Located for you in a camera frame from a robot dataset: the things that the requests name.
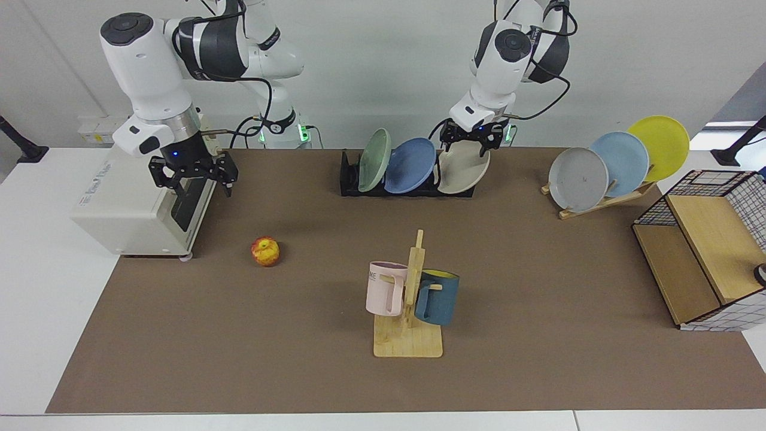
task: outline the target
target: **green indicator light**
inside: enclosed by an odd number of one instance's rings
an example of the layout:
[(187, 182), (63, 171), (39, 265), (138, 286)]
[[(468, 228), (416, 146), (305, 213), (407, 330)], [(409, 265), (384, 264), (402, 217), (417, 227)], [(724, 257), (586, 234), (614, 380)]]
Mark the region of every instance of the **green indicator light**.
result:
[(516, 138), (516, 134), (519, 132), (519, 128), (510, 124), (508, 125), (508, 132), (506, 132), (506, 142), (513, 142)]
[(301, 126), (298, 124), (298, 130), (300, 130), (300, 142), (308, 142), (309, 139), (311, 139), (311, 135), (309, 135), (309, 130), (306, 129), (304, 126)]

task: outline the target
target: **plate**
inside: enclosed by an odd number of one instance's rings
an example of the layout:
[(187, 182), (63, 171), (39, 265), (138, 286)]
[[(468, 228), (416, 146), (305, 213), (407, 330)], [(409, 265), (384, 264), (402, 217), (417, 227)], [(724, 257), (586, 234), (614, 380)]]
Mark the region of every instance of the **plate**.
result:
[(385, 172), (385, 189), (401, 195), (423, 184), (434, 170), (436, 149), (426, 138), (414, 138), (391, 151)]
[[(491, 151), (484, 157), (479, 157), (481, 144), (478, 142), (461, 141), (453, 143), (449, 151), (439, 155), (441, 182), (439, 191), (446, 195), (465, 192), (475, 186), (484, 177), (489, 168)], [(434, 167), (434, 177), (439, 180), (439, 173)]]
[(548, 175), (551, 196), (571, 212), (593, 209), (609, 185), (607, 165), (588, 148), (570, 148), (556, 157)]
[(369, 192), (383, 179), (391, 159), (391, 135), (386, 129), (373, 133), (359, 159), (359, 191)]
[(655, 115), (638, 120), (627, 130), (643, 142), (653, 168), (646, 181), (660, 181), (681, 169), (689, 155), (689, 134), (670, 117)]
[(617, 198), (633, 192), (647, 177), (649, 153), (641, 140), (627, 132), (612, 132), (598, 138), (591, 150), (607, 165), (609, 183), (617, 181), (607, 197)]

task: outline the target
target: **light blue plate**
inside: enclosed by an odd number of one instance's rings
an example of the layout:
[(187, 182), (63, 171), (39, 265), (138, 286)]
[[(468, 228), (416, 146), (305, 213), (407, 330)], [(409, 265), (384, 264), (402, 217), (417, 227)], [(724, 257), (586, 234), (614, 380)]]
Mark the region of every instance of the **light blue plate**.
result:
[(607, 165), (609, 183), (617, 184), (607, 197), (617, 198), (637, 189), (649, 172), (649, 153), (640, 139), (627, 132), (612, 132), (598, 138), (591, 151)]
[(414, 138), (391, 151), (385, 171), (387, 192), (395, 195), (411, 192), (423, 184), (436, 163), (436, 148), (426, 138)]

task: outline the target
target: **yellow plate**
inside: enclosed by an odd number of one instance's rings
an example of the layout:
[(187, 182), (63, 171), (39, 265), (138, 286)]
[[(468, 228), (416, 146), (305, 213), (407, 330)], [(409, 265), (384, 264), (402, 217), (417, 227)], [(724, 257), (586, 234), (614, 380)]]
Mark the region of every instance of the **yellow plate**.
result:
[(628, 133), (643, 142), (649, 152), (649, 163), (653, 168), (646, 181), (660, 181), (681, 169), (689, 155), (689, 134), (686, 128), (670, 117), (655, 115), (638, 120)]

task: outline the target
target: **blue mug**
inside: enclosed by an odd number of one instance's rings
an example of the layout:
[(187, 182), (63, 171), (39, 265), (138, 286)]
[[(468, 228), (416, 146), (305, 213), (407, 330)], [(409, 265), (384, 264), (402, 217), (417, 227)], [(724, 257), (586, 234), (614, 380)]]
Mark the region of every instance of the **blue mug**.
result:
[(451, 272), (424, 269), (421, 286), (417, 291), (415, 317), (430, 324), (450, 324), (459, 281), (460, 277)]

